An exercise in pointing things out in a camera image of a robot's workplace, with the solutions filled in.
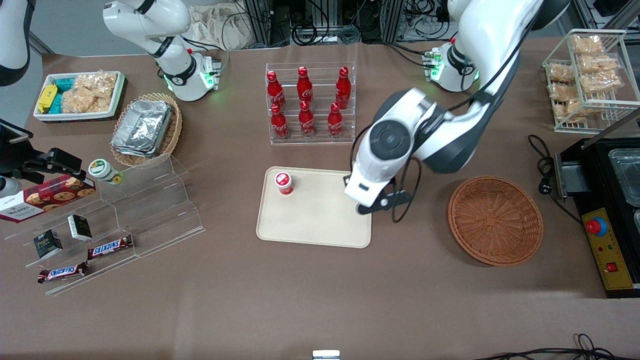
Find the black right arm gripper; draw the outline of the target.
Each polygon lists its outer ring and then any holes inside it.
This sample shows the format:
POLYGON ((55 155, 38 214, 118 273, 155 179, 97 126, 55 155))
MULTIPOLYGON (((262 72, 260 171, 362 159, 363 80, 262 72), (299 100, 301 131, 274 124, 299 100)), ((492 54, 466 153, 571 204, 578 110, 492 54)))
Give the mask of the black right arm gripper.
POLYGON ((30 145, 2 145, 0 150, 0 175, 5 178, 43 183, 45 175, 55 173, 80 175, 82 160, 60 148, 51 148, 47 164, 40 158, 42 152, 30 145))

